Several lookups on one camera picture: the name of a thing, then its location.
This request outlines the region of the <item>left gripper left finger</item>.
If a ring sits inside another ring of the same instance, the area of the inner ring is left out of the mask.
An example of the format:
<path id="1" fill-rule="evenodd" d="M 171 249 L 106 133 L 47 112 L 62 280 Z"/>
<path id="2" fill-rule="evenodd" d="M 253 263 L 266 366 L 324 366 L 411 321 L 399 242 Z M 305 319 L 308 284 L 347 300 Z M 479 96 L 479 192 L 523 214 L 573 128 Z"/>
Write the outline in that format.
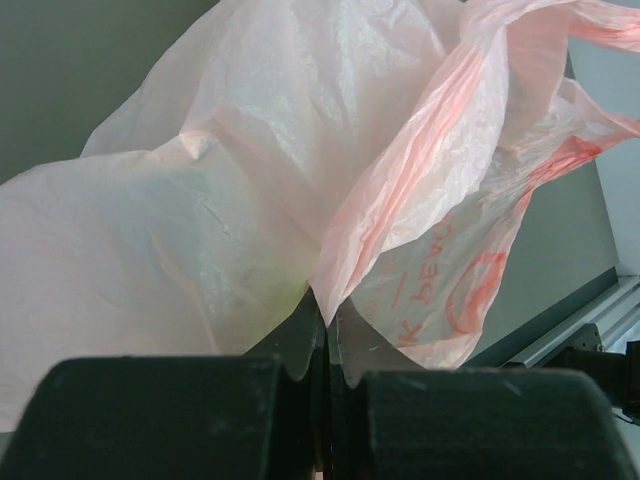
<path id="1" fill-rule="evenodd" d="M 239 356 L 74 358 L 29 400 L 5 479 L 312 479 L 326 333 L 312 293 Z"/>

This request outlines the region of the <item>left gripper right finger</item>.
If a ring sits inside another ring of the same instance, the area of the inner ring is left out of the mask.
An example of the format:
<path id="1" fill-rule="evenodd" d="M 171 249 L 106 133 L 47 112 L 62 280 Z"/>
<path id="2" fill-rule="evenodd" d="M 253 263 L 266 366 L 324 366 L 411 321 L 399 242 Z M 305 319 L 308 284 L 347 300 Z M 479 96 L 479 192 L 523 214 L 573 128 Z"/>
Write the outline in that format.
<path id="1" fill-rule="evenodd" d="M 588 375 L 542 365 L 423 369 L 352 303 L 329 329 L 331 479 L 635 479 L 615 421 Z"/>

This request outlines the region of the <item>pink plastic bag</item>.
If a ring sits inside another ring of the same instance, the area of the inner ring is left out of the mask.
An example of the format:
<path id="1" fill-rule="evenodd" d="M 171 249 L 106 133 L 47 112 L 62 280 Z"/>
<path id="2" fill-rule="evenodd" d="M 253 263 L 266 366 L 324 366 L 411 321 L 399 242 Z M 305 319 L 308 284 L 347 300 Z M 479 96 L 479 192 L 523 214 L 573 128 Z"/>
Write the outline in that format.
<path id="1" fill-rule="evenodd" d="M 474 350 L 534 190 L 639 133 L 565 75 L 605 1 L 223 1 L 79 158 L 1 188 L 1 428 L 61 360 L 240 355 L 312 291 Z"/>

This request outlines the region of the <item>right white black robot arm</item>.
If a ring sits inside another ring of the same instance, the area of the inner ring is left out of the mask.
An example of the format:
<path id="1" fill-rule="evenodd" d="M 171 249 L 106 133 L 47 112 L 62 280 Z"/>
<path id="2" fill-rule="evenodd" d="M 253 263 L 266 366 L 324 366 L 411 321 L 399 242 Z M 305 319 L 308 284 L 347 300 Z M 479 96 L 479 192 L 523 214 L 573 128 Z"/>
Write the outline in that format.
<path id="1" fill-rule="evenodd" d="M 639 425 L 639 342 L 626 343 L 624 353 L 569 350 L 564 366 L 588 375 L 614 408 Z"/>

